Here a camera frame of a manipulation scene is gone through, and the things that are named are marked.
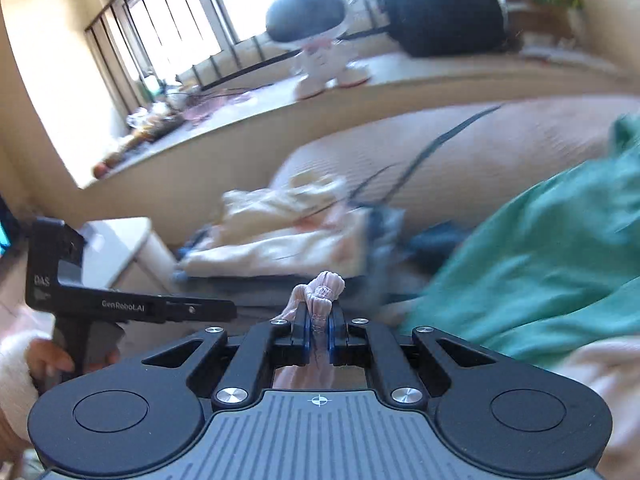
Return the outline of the white left sleeve forearm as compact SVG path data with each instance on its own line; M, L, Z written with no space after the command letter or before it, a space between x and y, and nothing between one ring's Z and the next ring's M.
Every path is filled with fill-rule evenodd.
M41 330L26 330L1 341L1 411L14 434L25 441L29 440L28 415L39 396L25 356L35 339L49 340L50 336Z

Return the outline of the person's left hand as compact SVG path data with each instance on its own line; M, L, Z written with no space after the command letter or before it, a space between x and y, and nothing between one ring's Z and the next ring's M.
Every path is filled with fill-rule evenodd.
M27 346L25 353L29 374L43 380L56 373L71 373L76 370L68 353L50 339L35 338Z

